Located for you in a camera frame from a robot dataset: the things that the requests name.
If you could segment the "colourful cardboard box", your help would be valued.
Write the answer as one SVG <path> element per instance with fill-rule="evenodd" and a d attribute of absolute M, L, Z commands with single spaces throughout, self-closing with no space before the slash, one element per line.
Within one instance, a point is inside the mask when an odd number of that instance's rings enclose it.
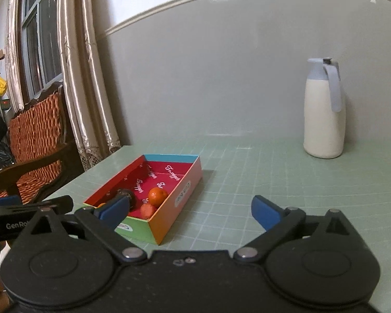
<path fill-rule="evenodd" d="M 116 231 L 124 237 L 160 245 L 201 178 L 197 155 L 141 155 L 84 203 L 101 209 L 119 191 L 131 191 L 131 209 Z"/>

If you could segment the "dark mangosteen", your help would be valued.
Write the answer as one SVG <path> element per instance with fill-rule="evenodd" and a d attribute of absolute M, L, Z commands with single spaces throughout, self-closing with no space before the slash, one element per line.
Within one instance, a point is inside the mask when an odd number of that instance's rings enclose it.
<path fill-rule="evenodd" d="M 136 196 L 130 189 L 118 189 L 117 194 L 128 198 L 130 210 L 136 207 Z"/>

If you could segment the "beige satin curtain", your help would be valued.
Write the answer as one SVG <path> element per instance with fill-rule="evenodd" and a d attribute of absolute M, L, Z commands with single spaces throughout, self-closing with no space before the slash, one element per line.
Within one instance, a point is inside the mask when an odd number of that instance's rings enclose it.
<path fill-rule="evenodd" d="M 121 147 L 104 85 L 91 0 L 57 0 L 56 19 L 65 101 L 88 170 Z"/>

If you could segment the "cream thermos jug grey lid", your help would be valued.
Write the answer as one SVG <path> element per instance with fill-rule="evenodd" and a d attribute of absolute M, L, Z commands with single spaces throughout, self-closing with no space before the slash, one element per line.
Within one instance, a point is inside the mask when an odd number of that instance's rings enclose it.
<path fill-rule="evenodd" d="M 333 159 L 343 153 L 346 108 L 339 65 L 331 58 L 310 58 L 304 92 L 305 151 Z"/>

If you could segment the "window frame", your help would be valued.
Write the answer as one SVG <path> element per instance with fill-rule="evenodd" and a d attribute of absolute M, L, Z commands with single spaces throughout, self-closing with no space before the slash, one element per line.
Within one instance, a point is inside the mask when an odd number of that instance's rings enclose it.
<path fill-rule="evenodd" d="M 29 100 L 62 80 L 57 4 L 58 0 L 22 0 L 22 65 Z"/>

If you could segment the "red strawberry piece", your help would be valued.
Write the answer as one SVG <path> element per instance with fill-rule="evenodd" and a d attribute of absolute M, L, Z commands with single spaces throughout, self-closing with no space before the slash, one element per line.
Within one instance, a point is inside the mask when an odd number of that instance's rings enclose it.
<path fill-rule="evenodd" d="M 140 206 L 140 216 L 143 220 L 150 219 L 157 211 L 157 207 L 151 203 L 143 203 Z"/>

